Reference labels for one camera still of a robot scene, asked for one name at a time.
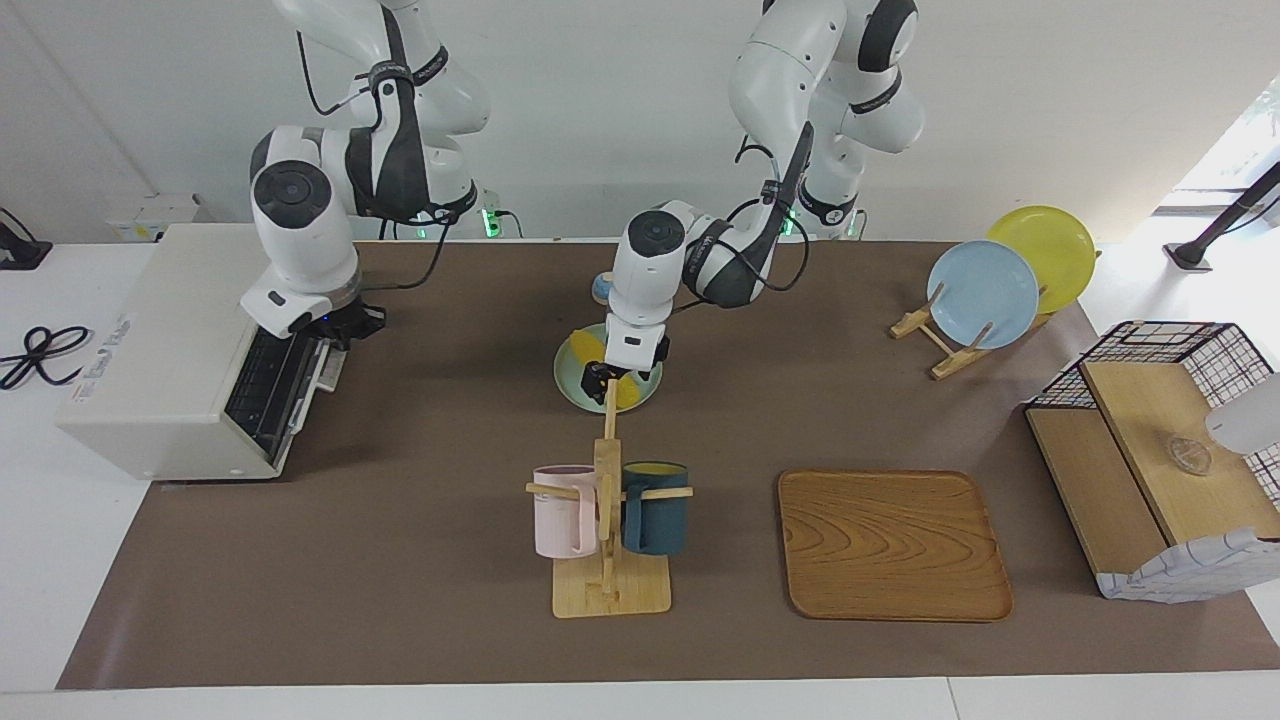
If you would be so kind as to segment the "white checked cloth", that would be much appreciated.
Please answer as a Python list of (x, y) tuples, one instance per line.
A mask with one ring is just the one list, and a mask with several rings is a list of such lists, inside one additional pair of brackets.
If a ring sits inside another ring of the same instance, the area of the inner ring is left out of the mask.
[(1280, 538), (1251, 528), (1176, 544), (1132, 573), (1098, 573), (1107, 600), (1189, 603), (1280, 579)]

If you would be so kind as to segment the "wooden mug tree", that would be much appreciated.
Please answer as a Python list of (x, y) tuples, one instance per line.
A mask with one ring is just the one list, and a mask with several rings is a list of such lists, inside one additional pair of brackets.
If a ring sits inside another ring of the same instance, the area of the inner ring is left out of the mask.
[(603, 437), (594, 445), (596, 553), (557, 559), (552, 571), (552, 612), (558, 619), (667, 612), (672, 606), (668, 561), (622, 546), (625, 502), (622, 450), (616, 437), (618, 380), (605, 391)]

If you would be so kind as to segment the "wooden plate rack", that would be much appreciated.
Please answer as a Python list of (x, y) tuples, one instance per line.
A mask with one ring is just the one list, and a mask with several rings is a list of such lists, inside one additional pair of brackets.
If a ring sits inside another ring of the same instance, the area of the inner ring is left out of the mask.
[(940, 313), (943, 309), (947, 310), (947, 315), (954, 318), (951, 320), (952, 325), (959, 323), (961, 313), (954, 309), (954, 306), (957, 305), (956, 301), (942, 301), (942, 297), (946, 293), (947, 284), (940, 281), (936, 287), (929, 291), (927, 301), (922, 306), (904, 314), (900, 320), (887, 328), (887, 334), (892, 340), (901, 340), (911, 333), (920, 332), (945, 354), (945, 359), (929, 369), (929, 375), (933, 380), (943, 380), (955, 375), (960, 370), (972, 366), (974, 363), (978, 363), (984, 356), (991, 354), (993, 348), (984, 347), (983, 343), (988, 336), (992, 334), (996, 325), (1005, 322), (1004, 316), (1009, 314), (1007, 311), (1001, 311), (998, 309), (989, 309), (992, 301), (988, 301), (986, 306), (982, 306), (980, 310), (978, 310), (978, 313), (982, 315), (993, 314), (993, 316), (978, 327), (978, 331), (970, 341), (961, 347), (954, 348), (952, 345), (940, 334), (946, 334), (950, 340), (955, 340), (956, 342), (959, 342), (959, 338), (955, 333), (943, 328)]

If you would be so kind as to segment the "brown table mat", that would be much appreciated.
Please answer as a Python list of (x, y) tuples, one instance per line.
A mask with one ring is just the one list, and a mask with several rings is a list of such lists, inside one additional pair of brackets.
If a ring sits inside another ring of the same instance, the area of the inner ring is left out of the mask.
[[(556, 387), (596, 323), (608, 245), (458, 245), (314, 401), (279, 482), (152, 486), (61, 689), (1198, 673), (1280, 667), (1249, 598), (1100, 596), (1020, 404), (1094, 343), (1078, 307), (959, 378), (886, 329), (942, 243), (818, 243), (801, 282), (669, 325), (626, 457), (690, 468), (662, 615), (558, 620), (532, 550), (535, 468), (585, 462), (598, 416)], [(790, 469), (972, 477), (1011, 580), (992, 624), (849, 623), (788, 603)]]

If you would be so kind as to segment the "yellow corn cob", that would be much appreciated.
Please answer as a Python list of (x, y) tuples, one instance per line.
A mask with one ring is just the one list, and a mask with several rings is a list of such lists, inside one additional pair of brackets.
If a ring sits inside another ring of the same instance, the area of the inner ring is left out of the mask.
[[(575, 383), (573, 386), (579, 392), (584, 393), (581, 380), (582, 374), (593, 363), (602, 363), (604, 360), (605, 345), (589, 329), (573, 331), (566, 341), (568, 347), (568, 357), (572, 359), (579, 369), (573, 373)], [(644, 392), (640, 384), (635, 380), (632, 373), (625, 373), (618, 379), (617, 387), (617, 404), (618, 410), (627, 410), (644, 398)]]

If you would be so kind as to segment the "pink mug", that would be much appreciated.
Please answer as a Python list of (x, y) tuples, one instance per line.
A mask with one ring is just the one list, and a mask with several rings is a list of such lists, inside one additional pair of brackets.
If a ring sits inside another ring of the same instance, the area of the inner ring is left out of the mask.
[(596, 477), (590, 465), (538, 468), (532, 482), (572, 496), (534, 495), (534, 547), (547, 559), (580, 559), (598, 552)]

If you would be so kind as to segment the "light blue plate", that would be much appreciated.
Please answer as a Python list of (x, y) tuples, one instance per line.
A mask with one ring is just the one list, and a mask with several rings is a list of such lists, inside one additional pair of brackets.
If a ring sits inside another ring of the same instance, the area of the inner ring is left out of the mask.
[(1028, 261), (992, 240), (946, 250), (931, 269), (925, 293), (936, 325), (952, 341), (980, 350), (1019, 340), (1033, 323), (1041, 291)]

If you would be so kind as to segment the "dark teal mug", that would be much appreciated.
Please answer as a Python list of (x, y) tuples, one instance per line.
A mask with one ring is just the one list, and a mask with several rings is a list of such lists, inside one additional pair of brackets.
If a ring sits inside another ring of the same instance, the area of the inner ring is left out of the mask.
[(687, 539), (689, 500), (650, 498), (649, 489), (689, 487), (689, 469), (678, 462), (640, 461), (622, 466), (622, 543), (632, 553), (668, 556), (684, 550)]

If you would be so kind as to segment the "black stand base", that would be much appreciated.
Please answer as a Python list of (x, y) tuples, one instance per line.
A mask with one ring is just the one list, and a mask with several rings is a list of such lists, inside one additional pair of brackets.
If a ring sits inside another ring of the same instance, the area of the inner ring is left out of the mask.
[(36, 238), (26, 223), (0, 206), (0, 270), (33, 270), (51, 250), (52, 242)]

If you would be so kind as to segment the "glass oven door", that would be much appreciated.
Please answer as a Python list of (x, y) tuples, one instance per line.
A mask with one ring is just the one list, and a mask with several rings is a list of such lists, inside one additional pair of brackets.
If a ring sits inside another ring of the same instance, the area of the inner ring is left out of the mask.
[(323, 373), (338, 356), (306, 334), (280, 340), (257, 329), (250, 341), (224, 414), (274, 470), (283, 469), (316, 392), (330, 391)]

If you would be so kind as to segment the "yellow plate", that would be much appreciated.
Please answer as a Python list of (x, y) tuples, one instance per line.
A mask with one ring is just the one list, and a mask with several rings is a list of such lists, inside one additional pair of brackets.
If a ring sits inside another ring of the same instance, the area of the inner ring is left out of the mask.
[(1006, 213), (986, 238), (1018, 252), (1036, 274), (1042, 316), (1076, 301), (1089, 286), (1097, 250), (1091, 232), (1061, 208), (1030, 205)]

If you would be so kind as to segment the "white toaster oven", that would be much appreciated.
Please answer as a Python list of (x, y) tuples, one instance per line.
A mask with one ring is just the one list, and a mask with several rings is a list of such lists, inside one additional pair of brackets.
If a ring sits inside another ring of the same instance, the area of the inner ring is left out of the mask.
[[(278, 478), (283, 469), (224, 414), (262, 329), (241, 296), (266, 268), (251, 225), (172, 225), (58, 409), (56, 428), (145, 482)], [(323, 373), (329, 392), (346, 360), (334, 350)]]

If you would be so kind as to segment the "small clear glass lid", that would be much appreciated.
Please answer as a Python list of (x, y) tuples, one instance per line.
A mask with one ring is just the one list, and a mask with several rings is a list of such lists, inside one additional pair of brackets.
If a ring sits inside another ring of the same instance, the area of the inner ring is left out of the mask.
[(1213, 465), (1210, 447), (1198, 439), (1185, 436), (1170, 436), (1166, 450), (1169, 457), (1184, 473), (1194, 477), (1207, 477)]

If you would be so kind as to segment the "pale green plate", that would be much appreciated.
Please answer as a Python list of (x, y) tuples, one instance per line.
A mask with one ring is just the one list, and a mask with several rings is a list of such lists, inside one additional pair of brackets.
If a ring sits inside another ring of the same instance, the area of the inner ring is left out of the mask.
[[(604, 323), (596, 323), (594, 325), (586, 325), (586, 327), (579, 328), (577, 331), (580, 331), (580, 329), (589, 329), (591, 333), (594, 333), (605, 345), (607, 332), (605, 332), (605, 324)], [(585, 393), (579, 392), (579, 389), (573, 386), (573, 383), (575, 383), (573, 373), (579, 369), (579, 366), (577, 366), (577, 364), (572, 359), (568, 357), (568, 347), (566, 346), (567, 338), (562, 342), (562, 345), (558, 347), (557, 354), (556, 354), (554, 378), (556, 378), (557, 387), (559, 388), (561, 393), (571, 404), (573, 404), (575, 406), (577, 406), (577, 407), (580, 407), (580, 409), (582, 409), (585, 411), (589, 411), (589, 413), (603, 414), (605, 411), (605, 406), (604, 405), (603, 406), (596, 405), (591, 398), (589, 398)], [(641, 378), (637, 372), (630, 372), (630, 373), (634, 374), (635, 380), (643, 388), (644, 398), (636, 406), (634, 406), (631, 409), (627, 409), (627, 410), (618, 410), (618, 411), (620, 413), (627, 413), (627, 411), (630, 411), (630, 410), (632, 410), (632, 409), (635, 409), (635, 407), (645, 404), (655, 393), (657, 388), (659, 387), (659, 384), (662, 382), (662, 378), (663, 378), (664, 368), (666, 368), (666, 365), (663, 363), (657, 364), (654, 366), (654, 369), (652, 370), (652, 373), (649, 374), (648, 379)]]

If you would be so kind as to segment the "wooden tray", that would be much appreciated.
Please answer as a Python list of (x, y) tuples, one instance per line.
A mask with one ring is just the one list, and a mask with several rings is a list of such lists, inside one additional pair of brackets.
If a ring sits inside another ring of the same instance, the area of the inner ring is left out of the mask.
[(1000, 623), (1014, 610), (980, 487), (955, 470), (792, 469), (776, 484), (804, 618)]

